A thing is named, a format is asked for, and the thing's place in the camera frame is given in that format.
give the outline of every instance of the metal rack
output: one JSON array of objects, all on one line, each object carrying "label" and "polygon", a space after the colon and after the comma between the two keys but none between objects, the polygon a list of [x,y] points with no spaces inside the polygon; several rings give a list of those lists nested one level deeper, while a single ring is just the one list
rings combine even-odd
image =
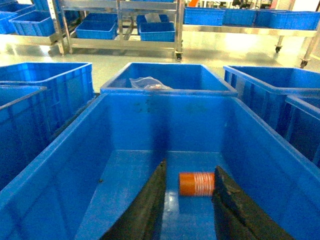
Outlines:
[{"label": "metal rack", "polygon": [[0,40],[6,44],[28,45],[28,46],[53,46],[58,45],[59,52],[64,55],[67,46],[64,44],[64,32],[62,31],[58,18],[56,1],[47,0],[50,15],[53,21],[55,33],[51,36],[23,36],[16,34],[0,34]]},{"label": "metal rack", "polygon": [[[289,6],[292,11],[296,0],[293,0]],[[316,30],[290,30],[290,29],[272,29],[258,27],[238,27],[238,26],[206,26],[206,25],[183,25],[183,31],[188,32],[207,32],[207,33],[231,33],[231,34],[254,34],[254,35],[270,35],[279,36],[275,52],[279,53],[284,37],[306,37],[312,38],[304,57],[301,59],[300,67],[303,69],[311,60],[310,55],[320,39],[320,22]]]},{"label": "metal rack", "polygon": [[[60,0],[63,23],[65,29],[67,29],[66,37],[70,53],[72,53],[75,48],[172,51],[175,53],[178,61],[182,59],[184,5],[184,0],[177,0],[177,2]],[[89,11],[91,13],[117,13],[119,36],[115,40],[77,38],[74,31],[70,32],[68,30],[64,13],[66,10]],[[139,14],[152,12],[175,14],[175,42],[130,40],[130,37],[133,35],[133,29],[135,28],[134,18]]]}]

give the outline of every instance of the blue plastic bin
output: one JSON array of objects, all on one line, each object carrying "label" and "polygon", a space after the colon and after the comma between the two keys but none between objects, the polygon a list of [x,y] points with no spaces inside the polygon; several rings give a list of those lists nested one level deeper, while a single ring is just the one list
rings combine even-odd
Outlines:
[{"label": "blue plastic bin", "polygon": [[[170,22],[169,17],[166,14],[159,14],[159,17],[160,17],[160,20],[162,23],[169,23]],[[136,28],[138,29],[138,35],[140,35],[140,32],[139,32],[140,24],[144,24],[146,22],[147,22],[147,20],[146,20],[145,15],[136,16]]]},{"label": "blue plastic bin", "polygon": [[256,11],[250,9],[225,9],[224,25],[251,26],[254,23]]},{"label": "blue plastic bin", "polygon": [[118,15],[114,13],[90,13],[83,21],[107,22],[113,24],[118,22]]},{"label": "blue plastic bin", "polygon": [[92,64],[81,62],[25,62],[0,67],[0,85],[48,88],[50,133],[94,98]]},{"label": "blue plastic bin", "polygon": [[320,73],[287,67],[223,68],[224,80],[238,91],[238,97],[278,132],[287,95],[320,94]]},{"label": "blue plastic bin", "polygon": [[225,10],[206,7],[186,7],[184,24],[222,26]]},{"label": "blue plastic bin", "polygon": [[0,191],[49,145],[46,90],[0,85]]},{"label": "blue plastic bin", "polygon": [[132,88],[130,79],[140,77],[153,77],[172,88],[172,90],[158,90],[157,92],[161,94],[237,96],[234,88],[204,65],[144,62],[128,63],[101,87],[101,93],[110,91],[149,93],[150,90]]},{"label": "blue plastic bin", "polygon": [[75,28],[79,39],[113,40],[117,36],[118,24],[103,21],[83,21]]},{"label": "blue plastic bin", "polygon": [[10,19],[13,19],[17,16],[17,13],[14,12],[0,12],[0,34],[12,34],[16,30]]},{"label": "blue plastic bin", "polygon": [[17,15],[23,15],[36,10],[35,5],[10,3],[0,6],[0,12],[15,13]]},{"label": "blue plastic bin", "polygon": [[163,159],[160,239],[216,239],[211,199],[178,176],[217,165],[294,238],[319,233],[319,169],[240,100],[110,93],[0,192],[2,239],[100,239]]},{"label": "blue plastic bin", "polygon": [[299,152],[320,167],[320,95],[288,96],[282,115],[282,135]]},{"label": "blue plastic bin", "polygon": [[[61,27],[63,27],[61,14],[59,18]],[[9,22],[13,24],[19,35],[49,37],[56,32],[50,12],[47,11],[32,11],[10,19]]]},{"label": "blue plastic bin", "polygon": [[310,11],[259,11],[255,25],[272,29],[315,30],[320,12]]},{"label": "blue plastic bin", "polygon": [[141,23],[138,31],[141,41],[174,42],[175,25],[173,22]]},{"label": "blue plastic bin", "polygon": [[285,13],[287,10],[269,10],[269,9],[259,9],[256,10],[254,25],[256,27],[270,27],[270,21],[272,17],[272,13]]}]

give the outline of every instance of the bin floor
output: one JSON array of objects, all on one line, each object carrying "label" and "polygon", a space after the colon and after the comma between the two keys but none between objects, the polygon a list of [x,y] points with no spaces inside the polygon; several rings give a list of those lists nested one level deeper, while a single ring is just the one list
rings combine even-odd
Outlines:
[{"label": "bin floor", "polygon": [[[217,165],[230,173],[219,152],[169,151],[162,216],[161,240],[215,240],[211,197],[179,196],[180,172],[214,172]],[[113,151],[76,239],[98,239],[128,208],[163,160],[163,154],[146,150]]]}]

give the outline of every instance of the gray floor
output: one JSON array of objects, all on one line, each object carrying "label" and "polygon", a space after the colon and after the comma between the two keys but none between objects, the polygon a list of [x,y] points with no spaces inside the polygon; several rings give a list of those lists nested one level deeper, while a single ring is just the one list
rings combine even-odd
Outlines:
[{"label": "gray floor", "polygon": [[[275,53],[278,37],[231,33],[183,33],[182,63],[204,64],[221,77],[225,65],[298,67],[309,39],[286,37],[279,54]],[[0,43],[0,66],[21,62],[91,62],[93,86],[100,86],[130,62],[175,63],[170,52],[76,49],[74,54],[61,56],[58,47],[4,45]],[[318,47],[313,53],[320,56]],[[320,60],[312,58],[305,68],[320,72]]]}]

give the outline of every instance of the caster wheel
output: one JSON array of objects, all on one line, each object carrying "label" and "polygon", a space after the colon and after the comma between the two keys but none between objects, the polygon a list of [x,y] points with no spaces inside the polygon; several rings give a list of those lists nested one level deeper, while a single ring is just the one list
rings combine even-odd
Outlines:
[{"label": "caster wheel", "polygon": [[275,47],[275,52],[278,54],[281,50],[282,46],[277,46]]},{"label": "caster wheel", "polygon": [[177,60],[178,62],[181,62],[181,60],[182,60],[182,54],[181,54],[181,53],[177,53],[177,54],[176,54],[176,60]]},{"label": "caster wheel", "polygon": [[308,65],[308,62],[307,61],[302,61],[301,64],[300,64],[300,68],[303,69],[305,68],[305,66]]}]

